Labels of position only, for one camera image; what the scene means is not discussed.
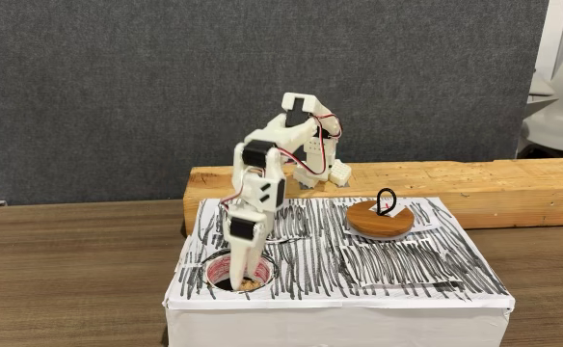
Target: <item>red wire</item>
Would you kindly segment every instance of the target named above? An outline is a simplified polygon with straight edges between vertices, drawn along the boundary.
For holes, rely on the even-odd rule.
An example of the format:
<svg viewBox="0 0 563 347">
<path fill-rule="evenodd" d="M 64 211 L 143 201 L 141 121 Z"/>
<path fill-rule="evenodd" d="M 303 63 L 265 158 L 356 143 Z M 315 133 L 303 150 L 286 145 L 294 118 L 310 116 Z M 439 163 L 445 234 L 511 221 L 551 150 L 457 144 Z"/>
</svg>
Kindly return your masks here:
<svg viewBox="0 0 563 347">
<path fill-rule="evenodd" d="M 339 139 L 339 137 L 341 136 L 341 132 L 343 130 L 343 128 L 341 127 L 341 122 L 339 121 L 339 118 L 335 115 L 335 114 L 328 114 L 328 115 L 323 115 L 323 116 L 313 116 L 316 121 L 318 122 L 318 129 L 319 129 L 319 138 L 320 138 L 320 150 L 322 152 L 322 171 L 320 173 L 315 172 L 314 170 L 310 169 L 303 161 L 301 161 L 299 158 L 297 158 L 296 156 L 294 156 L 294 154 L 290 153 L 289 151 L 283 149 L 283 148 L 278 148 L 278 150 L 285 156 L 289 157 L 290 159 L 292 159 L 293 161 L 295 161 L 298 165 L 302 166 L 305 170 L 307 170 L 310 174 L 323 174 L 326 170 L 327 170 L 327 158 L 325 156 L 325 150 L 324 150 L 324 140 L 322 138 L 322 122 L 320 120 L 323 119 L 327 119 L 329 117 L 335 117 L 335 119 L 337 120 L 337 124 L 339 124 L 339 132 L 337 132 L 337 134 L 335 135 L 331 135 L 332 138 L 334 139 Z M 265 175 L 266 171 L 264 169 L 261 170 L 262 176 Z M 227 202 L 235 199 L 236 197 L 240 196 L 241 193 L 243 192 L 243 183 L 241 182 L 241 189 L 238 191 L 238 193 L 229 196 L 227 198 L 223 198 L 220 200 L 220 204 L 226 209 L 226 211 L 228 211 L 228 204 Z"/>
<path fill-rule="evenodd" d="M 335 115 L 330 114 L 330 115 L 325 115 L 325 116 L 320 116 L 320 117 L 316 117 L 314 116 L 314 118 L 316 119 L 316 121 L 318 122 L 318 129 L 319 131 L 319 138 L 320 138 L 320 150 L 322 151 L 322 171 L 320 173 L 315 172 L 314 170 L 310 169 L 303 161 L 301 161 L 299 158 L 295 157 L 294 154 L 290 153 L 289 151 L 283 149 L 283 148 L 278 148 L 278 150 L 285 156 L 289 157 L 290 159 L 294 160 L 298 165 L 302 166 L 305 170 L 307 170 L 310 174 L 323 174 L 326 170 L 327 170 L 327 159 L 324 155 L 324 140 L 322 139 L 322 122 L 320 122 L 320 119 L 323 118 L 328 118 L 328 117 L 334 117 Z"/>
</svg>

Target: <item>gray fabric backdrop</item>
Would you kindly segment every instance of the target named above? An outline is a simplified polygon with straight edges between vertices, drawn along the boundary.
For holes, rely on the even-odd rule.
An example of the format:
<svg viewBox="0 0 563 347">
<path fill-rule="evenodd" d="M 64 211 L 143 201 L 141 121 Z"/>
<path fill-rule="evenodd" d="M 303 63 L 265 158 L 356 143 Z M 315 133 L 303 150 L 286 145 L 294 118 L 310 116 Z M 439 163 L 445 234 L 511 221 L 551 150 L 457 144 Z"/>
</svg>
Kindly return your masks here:
<svg viewBox="0 0 563 347">
<path fill-rule="evenodd" d="M 344 161 L 514 156 L 548 0 L 0 0 L 0 199 L 179 198 L 313 93 Z"/>
</svg>

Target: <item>wooden coaster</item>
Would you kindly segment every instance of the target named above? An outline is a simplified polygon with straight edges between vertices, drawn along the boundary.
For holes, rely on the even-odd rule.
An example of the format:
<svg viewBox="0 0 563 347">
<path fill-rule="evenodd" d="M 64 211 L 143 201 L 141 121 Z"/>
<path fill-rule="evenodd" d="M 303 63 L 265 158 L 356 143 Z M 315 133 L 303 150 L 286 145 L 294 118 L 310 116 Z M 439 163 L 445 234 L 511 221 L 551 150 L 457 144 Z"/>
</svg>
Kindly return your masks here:
<svg viewBox="0 0 563 347">
<path fill-rule="evenodd" d="M 369 210 L 376 201 L 358 202 L 348 208 L 346 217 L 350 225 L 359 232 L 372 237 L 395 237 L 410 230 L 415 222 L 415 215 L 408 208 L 404 208 L 394 218 L 378 216 Z"/>
</svg>

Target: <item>wire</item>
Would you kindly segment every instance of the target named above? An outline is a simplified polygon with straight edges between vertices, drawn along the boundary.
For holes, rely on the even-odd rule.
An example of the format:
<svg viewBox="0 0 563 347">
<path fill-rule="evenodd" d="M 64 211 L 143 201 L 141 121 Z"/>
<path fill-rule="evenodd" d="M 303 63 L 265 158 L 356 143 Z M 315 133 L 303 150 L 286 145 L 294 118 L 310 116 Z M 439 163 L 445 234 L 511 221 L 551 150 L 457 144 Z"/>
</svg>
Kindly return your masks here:
<svg viewBox="0 0 563 347">
<path fill-rule="evenodd" d="M 283 149 L 283 148 L 278 148 L 278 150 L 285 156 L 287 156 L 288 158 L 292 159 L 294 162 L 296 162 L 298 165 L 300 165 L 301 167 L 303 167 L 305 170 L 307 170 L 310 174 L 315 174 L 315 175 L 319 175 L 319 174 L 323 174 L 326 170 L 327 170 L 327 158 L 325 156 L 325 150 L 324 150 L 324 140 L 322 138 L 322 122 L 320 120 L 323 119 L 327 119 L 330 117 L 335 117 L 335 119 L 337 120 L 337 124 L 339 125 L 339 131 L 337 132 L 337 134 L 335 135 L 331 135 L 331 137 L 335 140 L 339 139 L 339 137 L 341 137 L 341 133 L 342 133 L 342 127 L 341 127 L 341 122 L 339 121 L 339 118 L 335 115 L 335 114 L 328 114 L 328 115 L 323 115 L 323 116 L 312 116 L 316 119 L 316 121 L 318 122 L 318 132 L 319 132 L 319 140 L 320 140 L 320 151 L 322 152 L 322 171 L 320 173 L 315 172 L 314 170 L 312 170 L 310 167 L 308 167 L 302 160 L 300 160 L 299 158 L 297 158 L 296 156 L 294 156 L 294 154 L 290 153 L 289 151 Z"/>
<path fill-rule="evenodd" d="M 241 195 L 241 193 L 243 192 L 243 178 L 245 178 L 245 174 L 251 170 L 257 170 L 260 171 L 260 175 L 264 176 L 264 169 L 260 169 L 260 168 L 256 168 L 256 167 L 247 167 L 243 170 L 243 172 L 241 172 L 241 188 L 239 189 L 239 191 L 235 194 L 232 194 L 230 196 L 227 196 L 223 199 L 220 200 L 220 204 L 222 205 L 222 207 L 224 207 L 224 209 L 226 210 L 226 212 L 228 212 L 228 201 L 237 198 L 238 196 Z"/>
<path fill-rule="evenodd" d="M 320 173 L 315 172 L 314 170 L 312 170 L 310 167 L 308 167 L 301 159 L 297 158 L 296 156 L 294 156 L 294 154 L 290 153 L 288 150 L 283 149 L 283 148 L 278 148 L 278 150 L 281 152 L 281 154 L 287 156 L 288 158 L 290 158 L 290 161 L 294 161 L 295 163 L 297 163 L 298 165 L 302 166 L 305 170 L 307 170 L 310 174 L 315 174 L 315 175 L 319 175 L 319 174 L 323 174 L 326 170 L 327 170 L 327 158 L 325 155 L 325 150 L 324 150 L 324 139 L 322 137 L 322 122 L 320 120 L 323 119 L 327 119 L 330 117 L 335 117 L 335 119 L 337 120 L 337 125 L 339 125 L 339 131 L 337 132 L 337 134 L 335 135 L 330 135 L 331 138 L 337 140 L 341 137 L 342 131 L 343 131 L 343 127 L 341 126 L 341 122 L 339 121 L 339 118 L 335 115 L 335 114 L 328 114 L 328 115 L 323 115 L 323 116 L 312 116 L 317 122 L 318 122 L 318 133 L 319 133 L 319 140 L 320 140 L 320 151 L 322 153 L 322 171 Z M 226 212 L 228 212 L 228 201 L 236 199 L 237 197 L 239 197 L 241 195 L 241 193 L 243 192 L 243 178 L 245 177 L 245 174 L 251 170 L 257 170 L 260 171 L 260 176 L 264 177 L 266 175 L 266 170 L 265 169 L 261 169 L 261 168 L 257 168 L 257 167 L 247 167 L 243 170 L 243 172 L 241 173 L 241 188 L 239 189 L 239 191 L 235 194 L 232 194 L 230 196 L 227 196 L 223 199 L 220 200 L 220 204 L 222 205 L 222 207 L 224 207 L 224 209 L 226 210 Z"/>
</svg>

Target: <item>black stripe pattern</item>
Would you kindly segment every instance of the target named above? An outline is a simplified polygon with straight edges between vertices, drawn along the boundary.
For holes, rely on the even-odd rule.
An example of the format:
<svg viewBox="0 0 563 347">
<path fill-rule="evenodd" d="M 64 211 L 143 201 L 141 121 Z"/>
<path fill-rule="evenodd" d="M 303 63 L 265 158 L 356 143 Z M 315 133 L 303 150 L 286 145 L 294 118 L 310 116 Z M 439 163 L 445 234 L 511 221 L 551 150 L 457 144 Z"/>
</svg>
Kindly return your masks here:
<svg viewBox="0 0 563 347">
<path fill-rule="evenodd" d="M 204 260 L 227 249 L 228 242 L 222 234 L 224 210 L 217 200 L 204 200 L 177 267 L 174 285 L 181 300 L 408 297 L 471 302 L 510 296 L 439 199 L 398 199 L 413 211 L 416 222 L 397 241 L 367 239 L 350 228 L 346 210 L 364 200 L 287 200 L 275 215 L 264 250 L 278 275 L 249 295 L 206 282 Z"/>
</svg>

